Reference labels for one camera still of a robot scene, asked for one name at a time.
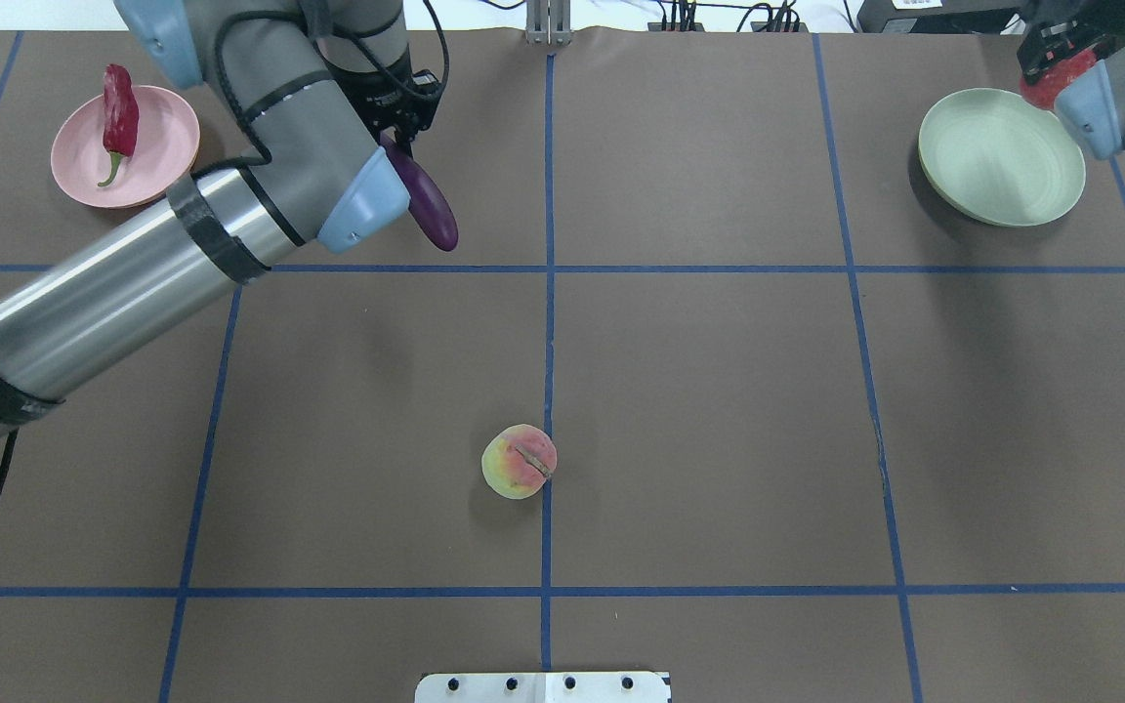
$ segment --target pink plate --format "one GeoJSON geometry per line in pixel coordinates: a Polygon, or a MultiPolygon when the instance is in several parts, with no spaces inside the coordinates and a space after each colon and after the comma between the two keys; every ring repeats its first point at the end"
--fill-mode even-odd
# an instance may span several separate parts
{"type": "Polygon", "coordinates": [[[50,172],[72,200],[94,208],[148,204],[187,173],[197,156],[197,115],[180,94],[159,85],[133,85],[137,98],[137,150],[120,164],[111,186],[98,183],[111,173],[102,148],[102,97],[68,117],[50,146],[50,172]]]}

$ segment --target purple eggplant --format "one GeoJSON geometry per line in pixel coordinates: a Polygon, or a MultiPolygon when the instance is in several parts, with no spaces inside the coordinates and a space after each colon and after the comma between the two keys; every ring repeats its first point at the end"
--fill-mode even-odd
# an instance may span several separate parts
{"type": "Polygon", "coordinates": [[[452,252],[459,245],[459,223],[454,219],[454,210],[450,209],[450,204],[447,204],[446,196],[441,193],[441,188],[436,187],[436,181],[414,159],[406,155],[388,133],[380,134],[380,146],[385,147],[397,178],[403,179],[406,191],[411,192],[411,216],[418,223],[418,228],[424,231],[424,236],[441,252],[452,252]]]}

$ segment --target peach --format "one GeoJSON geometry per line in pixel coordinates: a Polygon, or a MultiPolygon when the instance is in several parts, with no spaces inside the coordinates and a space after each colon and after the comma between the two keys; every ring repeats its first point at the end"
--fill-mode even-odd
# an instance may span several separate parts
{"type": "Polygon", "coordinates": [[[532,425],[515,425],[492,438],[480,468],[488,488],[505,498],[523,499],[550,480],[558,459],[550,435],[532,425]]]}

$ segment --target green bowl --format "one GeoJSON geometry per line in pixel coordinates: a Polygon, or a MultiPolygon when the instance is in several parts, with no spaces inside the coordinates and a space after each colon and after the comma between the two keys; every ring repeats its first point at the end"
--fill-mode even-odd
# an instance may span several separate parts
{"type": "Polygon", "coordinates": [[[1041,226],[1084,193],[1084,153],[1053,112],[1006,90],[943,98],[922,117],[919,161],[954,208],[992,226],[1041,226]]]}

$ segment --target dried red pepper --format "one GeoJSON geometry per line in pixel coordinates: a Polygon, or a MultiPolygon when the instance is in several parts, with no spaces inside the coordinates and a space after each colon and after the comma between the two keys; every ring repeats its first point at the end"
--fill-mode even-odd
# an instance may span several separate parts
{"type": "Polygon", "coordinates": [[[120,160],[137,150],[137,98],[128,69],[110,63],[102,74],[102,148],[111,154],[111,174],[99,188],[111,186],[120,160]]]}

